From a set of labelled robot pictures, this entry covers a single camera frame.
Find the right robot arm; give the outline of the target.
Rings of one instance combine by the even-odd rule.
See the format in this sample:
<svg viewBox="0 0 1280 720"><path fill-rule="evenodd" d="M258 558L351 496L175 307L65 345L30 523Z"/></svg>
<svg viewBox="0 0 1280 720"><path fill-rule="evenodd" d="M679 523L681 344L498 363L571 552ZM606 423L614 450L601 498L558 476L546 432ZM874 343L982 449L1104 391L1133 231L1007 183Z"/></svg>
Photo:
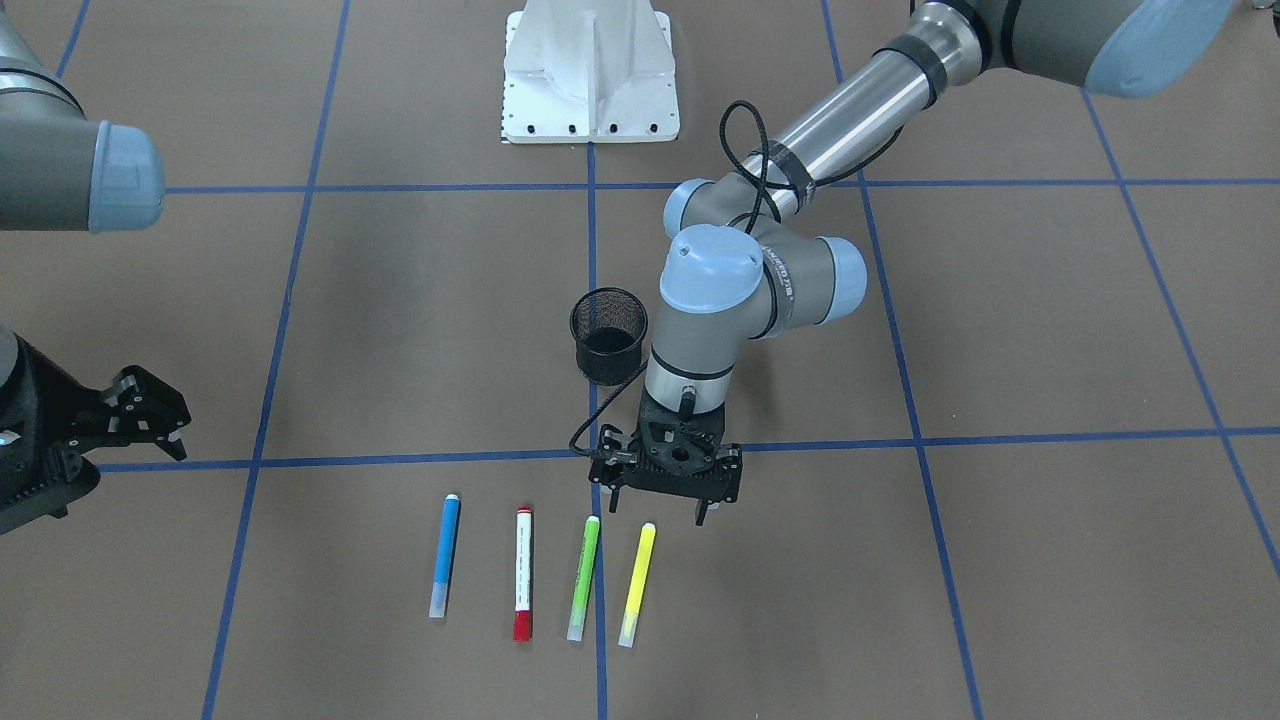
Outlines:
<svg viewBox="0 0 1280 720"><path fill-rule="evenodd" d="M141 129L91 120L76 95L1 20L1 228L141 231L163 214L166 183ZM155 445L187 452L184 396L142 366L91 389L8 327L1 329L1 529L64 518L93 491L87 454Z"/></svg>

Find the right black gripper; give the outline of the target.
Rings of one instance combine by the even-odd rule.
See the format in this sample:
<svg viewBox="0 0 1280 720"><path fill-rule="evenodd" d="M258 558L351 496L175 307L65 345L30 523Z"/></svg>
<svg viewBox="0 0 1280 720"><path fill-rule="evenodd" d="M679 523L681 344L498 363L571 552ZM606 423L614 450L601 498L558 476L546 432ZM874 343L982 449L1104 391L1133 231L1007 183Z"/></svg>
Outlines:
<svg viewBox="0 0 1280 720"><path fill-rule="evenodd" d="M92 492L100 470L73 439L106 432L106 445L150 443L174 461L188 457L182 432L192 423L186 397L142 366L90 389L8 327L3 337L1 533L40 518L64 518Z"/></svg>

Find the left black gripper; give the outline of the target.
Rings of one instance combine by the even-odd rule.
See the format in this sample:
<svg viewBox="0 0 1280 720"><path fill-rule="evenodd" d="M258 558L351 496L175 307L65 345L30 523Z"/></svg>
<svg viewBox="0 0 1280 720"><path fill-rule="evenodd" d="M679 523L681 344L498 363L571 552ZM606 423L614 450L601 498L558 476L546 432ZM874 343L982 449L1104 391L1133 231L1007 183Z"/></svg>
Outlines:
<svg viewBox="0 0 1280 720"><path fill-rule="evenodd" d="M644 392L632 433L600 428L588 479L608 488L608 512L618 511L627 487L694 498L694 525L703 527L713 503L740 495L742 448L724 442L724 425L723 406L685 416Z"/></svg>

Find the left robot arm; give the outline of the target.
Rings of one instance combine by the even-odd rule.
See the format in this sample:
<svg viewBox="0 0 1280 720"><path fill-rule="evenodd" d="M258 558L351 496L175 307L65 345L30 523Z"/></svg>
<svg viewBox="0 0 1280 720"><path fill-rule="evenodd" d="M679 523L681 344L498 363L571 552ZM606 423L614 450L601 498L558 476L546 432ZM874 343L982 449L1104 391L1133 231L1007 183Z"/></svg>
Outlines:
<svg viewBox="0 0 1280 720"><path fill-rule="evenodd" d="M663 211L669 250L648 324L637 421L605 425L589 478L692 498L696 523L739 497L742 451L724 441L726 398L745 343L851 314L868 270L847 240L787 220L819 190L876 161L916 115L992 69L1111 97L1148 97L1206 53L1228 1L914 1L908 28L721 179L677 186Z"/></svg>

